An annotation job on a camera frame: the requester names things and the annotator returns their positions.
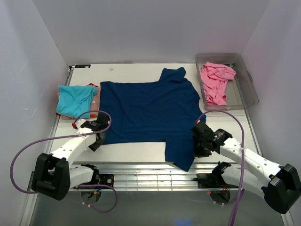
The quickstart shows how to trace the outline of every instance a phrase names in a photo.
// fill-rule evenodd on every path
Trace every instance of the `clear plastic bin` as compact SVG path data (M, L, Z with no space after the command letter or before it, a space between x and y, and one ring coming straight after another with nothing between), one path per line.
M237 53L200 53L195 56L202 98L205 108L210 110L243 109L258 104L252 77L246 70L243 59ZM206 101L200 70L203 64L210 62L232 67L236 71L235 79L229 81L225 90L227 105L209 105Z

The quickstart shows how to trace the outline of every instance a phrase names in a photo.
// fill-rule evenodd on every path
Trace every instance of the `black label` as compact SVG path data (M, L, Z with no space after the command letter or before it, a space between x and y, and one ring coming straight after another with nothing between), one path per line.
M91 65L75 65L75 68L90 68Z

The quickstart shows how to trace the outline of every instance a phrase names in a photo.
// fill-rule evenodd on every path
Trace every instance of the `turquoise cloth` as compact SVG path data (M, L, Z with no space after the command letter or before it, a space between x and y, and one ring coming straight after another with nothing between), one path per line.
M89 111L93 97L97 94L97 89L92 86L58 86L58 88L60 99L56 112L73 118ZM89 118L90 113L82 117Z

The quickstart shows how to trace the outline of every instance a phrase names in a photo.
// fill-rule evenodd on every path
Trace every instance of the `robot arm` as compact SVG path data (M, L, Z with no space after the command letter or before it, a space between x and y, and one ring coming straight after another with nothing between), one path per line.
M78 136L70 139L62 147L50 154L42 153L33 174L32 190L57 200L62 200L71 187L80 184L98 184L99 171L92 165L81 165L70 169L75 159L89 147L95 151L104 142L105 133L93 133L109 125L109 117L99 114L96 121L77 120L73 125Z
M222 129L213 132L205 123L198 122L192 129L195 157L208 157L211 151L241 164L242 147L232 135ZM301 196L301 182L295 167L284 167L271 162L248 148L244 148L245 172L243 188L264 196L275 211L285 214ZM206 186L231 184L238 186L240 170L229 163L219 163L202 181Z

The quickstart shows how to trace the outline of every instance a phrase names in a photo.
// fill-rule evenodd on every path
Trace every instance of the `white table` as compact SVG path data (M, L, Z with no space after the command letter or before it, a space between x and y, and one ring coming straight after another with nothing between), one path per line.
M90 68L75 68L70 85L85 86L89 83L99 85L102 81L112 82L153 82L158 81L163 68L177 69L184 67L187 78L201 97L198 74L195 64L102 64L91 65ZM203 100L200 98L199 107L205 112ZM254 152L256 142L252 136L247 116L244 110L229 111L242 123L245 130L245 147ZM72 128L72 120L59 120L55 136L75 134ZM241 139L241 130L238 124L228 115L223 113L209 113L207 124L213 131L222 128L233 135L237 140ZM55 140L51 151L61 147L67 139ZM166 163L165 142L144 142L103 145L95 152L87 150L83 152L76 162L99 163ZM216 163L218 161L233 162L217 153L208 158L196 158L195 163Z

